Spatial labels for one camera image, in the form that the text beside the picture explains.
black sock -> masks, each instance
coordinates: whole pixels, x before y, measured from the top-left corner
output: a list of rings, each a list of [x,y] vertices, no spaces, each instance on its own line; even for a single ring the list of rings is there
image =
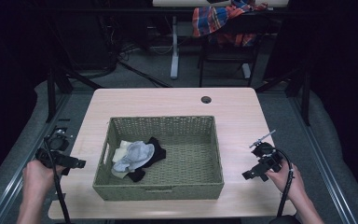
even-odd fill
[[[129,172],[127,173],[127,176],[133,181],[133,182],[138,182],[140,180],[142,180],[142,178],[144,178],[146,172],[142,170],[141,167],[136,168],[135,172]]]
[[[147,142],[147,144],[153,144],[155,148],[155,152],[153,153],[152,158],[150,158],[150,160],[147,163],[145,163],[145,165],[143,165],[142,168],[150,167],[156,161],[164,160],[167,157],[167,150],[165,150],[159,145],[157,138],[151,137]]]

plaid fabric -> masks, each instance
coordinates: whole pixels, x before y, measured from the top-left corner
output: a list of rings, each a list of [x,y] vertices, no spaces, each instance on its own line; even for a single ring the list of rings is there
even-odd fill
[[[256,6],[255,0],[231,0],[231,5],[227,7],[196,7],[193,13],[193,36],[211,34],[224,26],[227,20],[249,11],[265,10],[267,6],[267,3]],[[234,46],[249,46],[253,44],[254,39],[254,34],[218,34],[211,35],[210,42],[217,44],[232,43]]]

basket handle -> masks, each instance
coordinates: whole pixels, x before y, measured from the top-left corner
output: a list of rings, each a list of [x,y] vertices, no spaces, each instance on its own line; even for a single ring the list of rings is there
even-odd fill
[[[147,193],[172,193],[172,189],[146,189]]]

table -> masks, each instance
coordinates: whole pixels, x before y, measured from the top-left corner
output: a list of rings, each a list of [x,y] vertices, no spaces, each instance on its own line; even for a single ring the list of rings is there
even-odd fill
[[[212,101],[204,104],[201,97]],[[215,116],[225,186],[217,200],[105,202],[92,188],[111,117]],[[99,89],[94,92],[71,156],[87,161],[62,178],[72,219],[207,218],[276,216],[280,192],[272,181],[245,180],[257,164],[249,146],[269,133],[255,91],[250,88]],[[266,142],[273,144],[270,137]],[[296,209],[288,201],[284,213]],[[63,219],[58,201],[48,211]]]
[[[286,7],[288,0],[257,0],[257,4],[267,3],[269,10],[273,7]],[[231,4],[231,0],[222,0],[218,3],[210,4],[207,0],[153,0],[153,7],[226,7]],[[177,42],[177,20],[176,16],[172,17],[172,63],[171,63],[171,79],[178,78],[179,67],[179,49]],[[242,67],[245,77],[249,76],[249,65]]]
[[[207,0],[153,0],[153,7],[225,7],[230,5],[230,0],[210,4]],[[171,63],[171,79],[178,78],[179,67],[179,48],[178,48],[178,34],[177,34],[177,20],[176,16],[172,17],[172,63]]]

desk leg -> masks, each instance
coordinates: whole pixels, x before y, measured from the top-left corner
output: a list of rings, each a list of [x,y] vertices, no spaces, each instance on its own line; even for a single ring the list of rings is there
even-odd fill
[[[178,78],[179,52],[178,52],[178,34],[176,17],[172,18],[172,65],[171,65],[171,79]]]
[[[251,69],[249,68],[248,63],[243,63],[242,64],[242,72],[243,72],[243,78],[251,77]]]

